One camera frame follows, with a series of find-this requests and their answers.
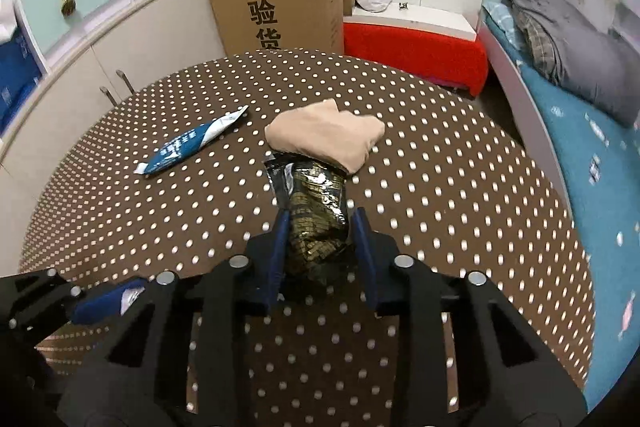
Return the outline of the mint drawer cabinet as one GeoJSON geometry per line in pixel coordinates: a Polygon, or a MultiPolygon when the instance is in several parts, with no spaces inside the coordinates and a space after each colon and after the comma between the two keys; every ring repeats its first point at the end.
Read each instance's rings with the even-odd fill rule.
{"type": "Polygon", "coordinates": [[[14,0],[43,76],[1,139],[1,271],[67,151],[134,92],[224,55],[209,0],[14,0]]]}

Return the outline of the beige folded cloth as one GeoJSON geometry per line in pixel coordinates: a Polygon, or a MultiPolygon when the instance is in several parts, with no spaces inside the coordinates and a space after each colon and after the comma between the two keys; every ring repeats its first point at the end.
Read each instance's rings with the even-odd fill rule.
{"type": "Polygon", "coordinates": [[[273,150],[314,158],[349,174],[366,163],[384,133],[383,121],[341,110],[334,98],[287,110],[265,127],[273,150]]]}

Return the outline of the teal bed mattress cover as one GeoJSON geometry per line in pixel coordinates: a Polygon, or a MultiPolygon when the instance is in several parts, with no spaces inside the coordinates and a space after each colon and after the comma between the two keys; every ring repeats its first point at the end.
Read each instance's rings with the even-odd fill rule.
{"type": "Polygon", "coordinates": [[[541,113],[589,259],[596,316],[586,399],[596,407],[639,348],[639,131],[553,86],[491,17],[484,21],[541,113]]]}

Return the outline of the brown dotted tablecloth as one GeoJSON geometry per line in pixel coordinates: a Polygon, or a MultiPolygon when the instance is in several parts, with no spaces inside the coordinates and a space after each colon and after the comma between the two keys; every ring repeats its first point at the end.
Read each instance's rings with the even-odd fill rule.
{"type": "MultiPolygon", "coordinates": [[[[285,271],[276,303],[247,317],[252,426],[393,426],[398,317],[364,293],[350,222],[361,208],[401,253],[448,277],[482,271],[582,392],[593,336],[592,282],[575,225],[544,173],[457,95],[385,65],[312,51],[245,53],[157,80],[67,151],[32,214],[21,269],[53,268],[85,291],[165,271],[196,277],[269,232],[279,210],[265,127],[334,98],[383,121],[366,163],[346,174],[348,251],[323,286],[285,271]],[[248,106],[179,164],[134,168],[175,136],[248,106]]],[[[118,317],[66,325],[42,353],[66,378],[118,317]]]]}

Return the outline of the blue white mask package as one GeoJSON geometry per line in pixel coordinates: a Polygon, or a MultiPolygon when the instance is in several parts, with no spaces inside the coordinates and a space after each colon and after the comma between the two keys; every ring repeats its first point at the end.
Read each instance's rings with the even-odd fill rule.
{"type": "Polygon", "coordinates": [[[122,298],[120,298],[120,314],[124,315],[127,310],[134,304],[134,302],[143,293],[144,287],[131,287],[122,292],[122,298]]]}

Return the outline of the black gold snack wrapper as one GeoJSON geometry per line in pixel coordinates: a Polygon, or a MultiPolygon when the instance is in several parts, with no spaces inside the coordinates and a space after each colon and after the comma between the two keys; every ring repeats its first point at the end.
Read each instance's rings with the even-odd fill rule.
{"type": "Polygon", "coordinates": [[[329,285],[348,251],[346,174],[293,154],[278,154],[265,167],[278,206],[288,212],[285,271],[329,285]]]}

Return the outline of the red storage bench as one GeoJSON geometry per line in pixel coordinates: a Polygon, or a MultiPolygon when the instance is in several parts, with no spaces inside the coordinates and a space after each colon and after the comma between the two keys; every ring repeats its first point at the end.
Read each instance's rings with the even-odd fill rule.
{"type": "Polygon", "coordinates": [[[403,70],[472,98],[482,92],[489,72],[480,38],[464,40],[419,29],[344,23],[347,55],[403,70]]]}

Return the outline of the grey folded duvet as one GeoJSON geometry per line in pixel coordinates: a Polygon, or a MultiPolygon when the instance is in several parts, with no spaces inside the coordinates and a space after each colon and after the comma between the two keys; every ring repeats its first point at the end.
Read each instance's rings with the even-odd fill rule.
{"type": "Polygon", "coordinates": [[[639,115],[639,53],[565,0],[506,0],[539,74],[625,128],[639,115]]]}

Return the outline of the white bed frame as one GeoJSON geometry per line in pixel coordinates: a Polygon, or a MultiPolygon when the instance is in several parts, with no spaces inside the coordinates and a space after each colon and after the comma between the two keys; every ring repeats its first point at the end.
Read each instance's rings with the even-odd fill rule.
{"type": "Polygon", "coordinates": [[[478,23],[477,35],[484,44],[491,67],[494,69],[509,102],[515,126],[520,132],[526,153],[536,161],[538,167],[562,198],[568,214],[573,216],[570,194],[566,188],[558,156],[556,156],[541,113],[526,87],[520,71],[484,20],[478,23]]]}

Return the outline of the blue white tube wrapper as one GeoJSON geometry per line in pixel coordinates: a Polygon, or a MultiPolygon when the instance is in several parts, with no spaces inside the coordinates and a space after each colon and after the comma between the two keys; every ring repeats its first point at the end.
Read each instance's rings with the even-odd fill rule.
{"type": "Polygon", "coordinates": [[[166,142],[147,162],[139,162],[134,173],[139,176],[151,176],[167,170],[186,160],[219,138],[224,132],[237,124],[247,113],[248,106],[241,106],[232,113],[220,116],[212,121],[200,124],[166,142]]]}

